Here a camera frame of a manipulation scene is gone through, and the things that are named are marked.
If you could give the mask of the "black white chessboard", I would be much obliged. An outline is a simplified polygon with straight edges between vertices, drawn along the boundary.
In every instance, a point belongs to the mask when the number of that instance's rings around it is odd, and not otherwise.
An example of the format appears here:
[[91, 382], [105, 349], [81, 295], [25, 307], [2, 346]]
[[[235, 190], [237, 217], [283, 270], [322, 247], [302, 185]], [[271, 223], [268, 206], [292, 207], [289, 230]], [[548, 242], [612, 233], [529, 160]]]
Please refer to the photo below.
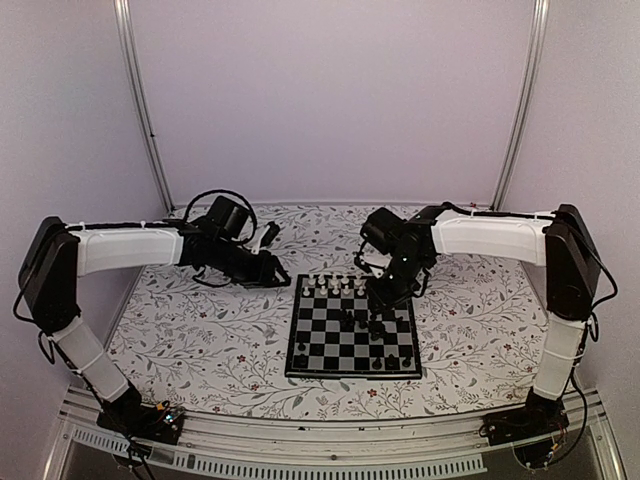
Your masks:
[[[284, 375], [289, 378], [368, 380], [417, 380], [422, 377], [419, 341], [413, 302], [397, 308], [373, 312], [364, 287], [364, 277], [328, 274], [300, 274], [295, 300]], [[307, 349], [299, 352], [297, 344]], [[296, 355], [308, 357], [307, 369], [295, 369]], [[385, 358], [399, 359], [398, 371], [385, 369]], [[402, 366], [406, 356], [411, 366]], [[373, 361], [381, 357], [383, 368]]]

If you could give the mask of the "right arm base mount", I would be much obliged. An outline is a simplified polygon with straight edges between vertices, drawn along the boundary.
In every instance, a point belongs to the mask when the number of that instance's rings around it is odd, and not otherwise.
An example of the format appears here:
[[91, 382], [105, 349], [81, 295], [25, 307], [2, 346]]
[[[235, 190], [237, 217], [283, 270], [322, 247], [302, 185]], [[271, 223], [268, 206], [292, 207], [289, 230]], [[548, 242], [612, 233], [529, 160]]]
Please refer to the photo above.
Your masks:
[[516, 460], [529, 470], [548, 467], [565, 441], [569, 420], [561, 407], [549, 412], [543, 407], [519, 407], [486, 414], [478, 435], [490, 446], [524, 444], [513, 449]]

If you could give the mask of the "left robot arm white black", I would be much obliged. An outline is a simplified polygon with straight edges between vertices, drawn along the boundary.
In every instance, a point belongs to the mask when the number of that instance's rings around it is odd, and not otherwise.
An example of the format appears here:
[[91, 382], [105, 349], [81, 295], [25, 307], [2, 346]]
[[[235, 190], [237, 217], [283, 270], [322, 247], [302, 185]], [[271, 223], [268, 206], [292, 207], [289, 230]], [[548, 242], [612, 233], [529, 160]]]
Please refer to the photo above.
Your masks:
[[239, 239], [239, 231], [203, 217], [106, 224], [67, 224], [47, 217], [19, 270], [15, 303], [28, 312], [16, 317], [36, 325], [97, 396], [111, 404], [108, 412], [116, 424], [128, 434], [141, 433], [148, 426], [148, 412], [129, 397], [135, 388], [83, 319], [78, 297], [95, 296], [105, 280], [122, 280], [146, 266], [191, 267], [195, 282], [211, 268], [245, 288], [290, 285], [290, 276], [267, 249], [278, 226], [269, 223], [245, 240]]

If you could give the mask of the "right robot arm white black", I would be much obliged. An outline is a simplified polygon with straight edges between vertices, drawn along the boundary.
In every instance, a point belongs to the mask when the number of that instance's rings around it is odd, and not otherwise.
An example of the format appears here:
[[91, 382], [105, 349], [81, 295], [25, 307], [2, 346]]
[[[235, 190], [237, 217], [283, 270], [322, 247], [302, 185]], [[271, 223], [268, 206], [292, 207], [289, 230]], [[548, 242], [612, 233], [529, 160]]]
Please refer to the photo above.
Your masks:
[[563, 396], [587, 340], [597, 337], [598, 283], [610, 274], [575, 206], [510, 213], [443, 202], [408, 219], [379, 208], [367, 217], [360, 237], [363, 248], [355, 263], [370, 274], [367, 288], [379, 310], [422, 295], [441, 256], [520, 263], [545, 304], [548, 331], [529, 395], [535, 400], [518, 412], [517, 427], [524, 435], [537, 436], [554, 422], [552, 402]]

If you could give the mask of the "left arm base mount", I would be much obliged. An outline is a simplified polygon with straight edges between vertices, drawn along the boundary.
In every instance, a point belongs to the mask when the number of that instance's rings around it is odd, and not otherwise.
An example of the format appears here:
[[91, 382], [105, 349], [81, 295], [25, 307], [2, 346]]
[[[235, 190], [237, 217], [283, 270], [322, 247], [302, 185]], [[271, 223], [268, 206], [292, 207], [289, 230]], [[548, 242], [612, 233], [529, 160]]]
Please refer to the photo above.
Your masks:
[[139, 401], [107, 402], [97, 425], [123, 436], [177, 445], [182, 433], [186, 410], [169, 401], [145, 405]]

